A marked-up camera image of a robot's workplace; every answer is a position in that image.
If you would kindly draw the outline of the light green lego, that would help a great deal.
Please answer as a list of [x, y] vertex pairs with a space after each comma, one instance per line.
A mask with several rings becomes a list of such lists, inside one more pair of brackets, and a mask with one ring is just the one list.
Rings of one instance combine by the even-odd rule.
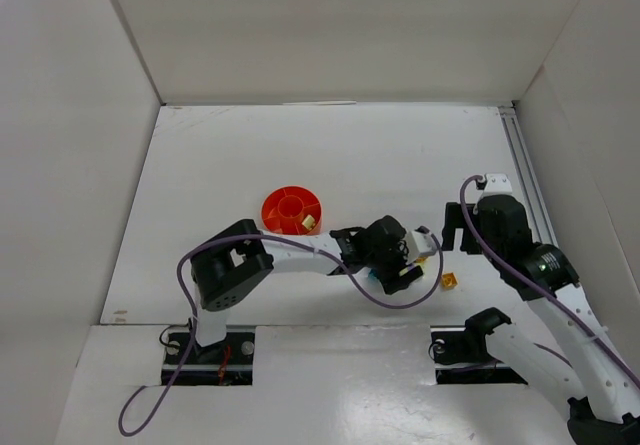
[[316, 225], [316, 220], [312, 215], [307, 215], [301, 222], [301, 225], [306, 229], [306, 230], [313, 230], [315, 228]]

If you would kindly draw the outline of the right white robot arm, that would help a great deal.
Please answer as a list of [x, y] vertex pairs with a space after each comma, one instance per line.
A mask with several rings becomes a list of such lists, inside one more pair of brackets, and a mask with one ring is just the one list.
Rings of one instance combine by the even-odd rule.
[[563, 252], [534, 240], [524, 206], [510, 194], [445, 207], [443, 249], [462, 230], [461, 249], [483, 254], [528, 305], [564, 353], [559, 361], [531, 342], [495, 307], [468, 318], [461, 331], [435, 333], [441, 365], [500, 361], [551, 403], [577, 444], [639, 441], [639, 381], [618, 357]]

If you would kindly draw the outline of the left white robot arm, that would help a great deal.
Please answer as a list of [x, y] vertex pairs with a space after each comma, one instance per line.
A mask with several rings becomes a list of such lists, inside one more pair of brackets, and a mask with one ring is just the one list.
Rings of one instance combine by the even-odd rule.
[[390, 215], [366, 228], [299, 236], [263, 231], [251, 219], [240, 220], [189, 259], [199, 301], [195, 343], [204, 349], [221, 344], [229, 309], [271, 273], [341, 276], [368, 269], [383, 292], [393, 295], [421, 278], [418, 261], [436, 253], [426, 229], [408, 231]]

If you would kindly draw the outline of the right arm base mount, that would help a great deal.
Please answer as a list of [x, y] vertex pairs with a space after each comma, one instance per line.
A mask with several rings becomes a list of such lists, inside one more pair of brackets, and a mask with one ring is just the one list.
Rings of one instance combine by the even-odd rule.
[[511, 319], [495, 307], [468, 318], [463, 327], [431, 331], [428, 353], [437, 385], [526, 384], [510, 367], [491, 356], [486, 338]]

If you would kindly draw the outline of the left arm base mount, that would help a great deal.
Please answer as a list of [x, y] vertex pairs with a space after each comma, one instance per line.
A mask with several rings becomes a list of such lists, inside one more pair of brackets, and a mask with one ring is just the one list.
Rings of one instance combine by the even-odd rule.
[[[158, 338], [164, 349], [160, 372], [167, 385], [187, 349], [191, 326], [170, 325]], [[255, 352], [255, 327], [232, 326], [226, 338], [211, 346], [195, 344], [175, 378], [174, 386], [251, 386]]]

